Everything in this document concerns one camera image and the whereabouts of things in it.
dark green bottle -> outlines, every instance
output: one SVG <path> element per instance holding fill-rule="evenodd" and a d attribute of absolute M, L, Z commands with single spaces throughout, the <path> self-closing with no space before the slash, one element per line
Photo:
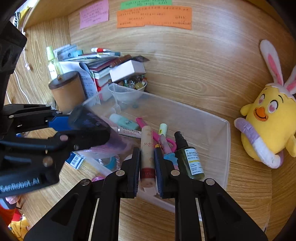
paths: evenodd
<path fill-rule="evenodd" d="M 187 174 L 191 179 L 203 179 L 205 174 L 196 149 L 192 146 L 188 146 L 181 132 L 177 131 L 174 136 L 177 145 L 175 155 L 176 158 L 178 158 L 180 171 Z"/>

brown canister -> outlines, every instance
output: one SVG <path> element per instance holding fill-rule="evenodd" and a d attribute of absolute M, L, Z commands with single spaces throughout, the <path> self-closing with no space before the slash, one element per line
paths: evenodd
<path fill-rule="evenodd" d="M 59 109 L 70 113 L 75 106 L 85 101 L 85 94 L 77 71 L 59 75 L 48 84 Z"/>

pink sticky note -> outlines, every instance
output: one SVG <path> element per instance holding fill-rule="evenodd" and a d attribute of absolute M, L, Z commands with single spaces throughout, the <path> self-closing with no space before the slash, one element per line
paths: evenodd
<path fill-rule="evenodd" d="M 80 29 L 109 20 L 108 0 L 102 0 L 80 11 Z"/>

sticky note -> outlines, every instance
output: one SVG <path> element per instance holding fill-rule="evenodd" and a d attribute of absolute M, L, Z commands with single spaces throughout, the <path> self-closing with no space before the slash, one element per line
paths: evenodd
<path fill-rule="evenodd" d="M 191 29 L 192 8 L 183 6 L 136 7 L 117 12 L 117 28 L 145 25 Z"/>
<path fill-rule="evenodd" d="M 122 2 L 120 4 L 120 10 L 154 5 L 172 5 L 172 0 L 131 0 Z"/>
<path fill-rule="evenodd" d="M 109 20 L 108 0 L 102 0 L 80 11 L 80 29 Z"/>

pink scissors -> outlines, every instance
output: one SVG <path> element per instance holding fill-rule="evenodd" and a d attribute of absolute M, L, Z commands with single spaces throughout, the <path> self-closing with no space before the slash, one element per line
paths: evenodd
<path fill-rule="evenodd" d="M 143 119 L 141 117 L 138 117 L 136 118 L 136 122 L 137 124 L 143 128 L 144 126 L 147 126 L 146 122 L 143 121 Z M 155 140 L 157 143 L 158 143 L 158 138 L 159 138 L 159 135 L 155 132 L 155 131 L 152 131 L 152 135 L 153 135 L 153 140 Z M 176 142 L 174 142 L 172 139 L 170 138 L 166 138 L 167 139 L 167 142 L 169 142 L 170 144 L 172 144 L 173 146 L 171 147 L 172 149 L 172 152 L 175 152 L 176 149 L 177 149 L 177 145 L 176 145 Z"/>

